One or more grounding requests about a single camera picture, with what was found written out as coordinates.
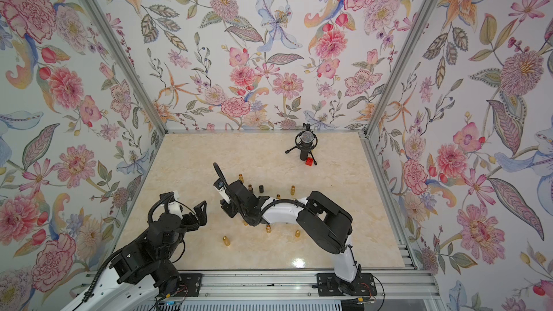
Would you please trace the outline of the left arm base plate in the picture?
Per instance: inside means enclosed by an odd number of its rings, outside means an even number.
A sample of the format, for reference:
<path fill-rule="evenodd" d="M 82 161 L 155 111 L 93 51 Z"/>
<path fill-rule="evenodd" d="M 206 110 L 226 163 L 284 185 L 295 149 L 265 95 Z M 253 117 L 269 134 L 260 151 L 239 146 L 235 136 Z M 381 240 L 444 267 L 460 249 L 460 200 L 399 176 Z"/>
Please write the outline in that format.
<path fill-rule="evenodd" d="M 203 274 L 181 273 L 177 284 L 169 292 L 161 292 L 161 296 L 169 297 L 198 297 L 202 286 Z"/>

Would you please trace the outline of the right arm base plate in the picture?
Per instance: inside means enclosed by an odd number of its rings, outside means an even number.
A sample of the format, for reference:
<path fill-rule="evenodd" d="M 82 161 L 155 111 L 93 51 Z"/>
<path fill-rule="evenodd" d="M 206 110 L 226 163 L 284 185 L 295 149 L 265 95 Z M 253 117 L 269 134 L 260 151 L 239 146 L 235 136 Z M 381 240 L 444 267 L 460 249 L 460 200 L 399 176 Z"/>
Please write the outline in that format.
<path fill-rule="evenodd" d="M 361 273 L 352 282 L 339 279 L 334 273 L 319 273 L 312 286 L 319 297 L 376 297 L 378 295 L 374 277 Z"/>

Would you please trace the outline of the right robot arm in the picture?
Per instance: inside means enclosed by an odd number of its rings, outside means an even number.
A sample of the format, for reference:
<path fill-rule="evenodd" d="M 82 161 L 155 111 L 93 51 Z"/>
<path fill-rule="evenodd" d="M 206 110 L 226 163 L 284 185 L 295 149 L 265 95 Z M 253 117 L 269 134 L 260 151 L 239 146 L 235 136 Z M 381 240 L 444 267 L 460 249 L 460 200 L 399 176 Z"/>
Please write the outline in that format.
<path fill-rule="evenodd" d="M 319 191 L 301 199 L 278 199 L 256 196 L 241 180 L 228 183 L 221 168 L 214 163 L 218 179 L 214 187 L 222 200 L 221 208 L 231 218 L 240 215 L 252 227 L 276 223 L 299 225 L 331 256 L 334 284 L 343 295 L 356 292 L 354 282 L 361 278 L 361 266 L 355 260 L 351 234 L 353 217 Z"/>

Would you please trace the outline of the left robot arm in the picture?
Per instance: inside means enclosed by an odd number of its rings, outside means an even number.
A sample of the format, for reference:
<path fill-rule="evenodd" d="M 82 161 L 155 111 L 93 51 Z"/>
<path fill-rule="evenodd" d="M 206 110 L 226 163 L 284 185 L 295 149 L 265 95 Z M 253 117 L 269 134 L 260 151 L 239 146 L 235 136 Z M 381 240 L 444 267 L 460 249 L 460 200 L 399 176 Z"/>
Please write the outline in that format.
<path fill-rule="evenodd" d="M 190 290 L 171 260 L 188 232 L 207 224 L 207 203 L 194 208 L 179 201 L 176 191 L 161 194 L 147 214 L 147 228 L 114 251 L 99 267 L 88 288 L 64 310 L 133 310 Z"/>

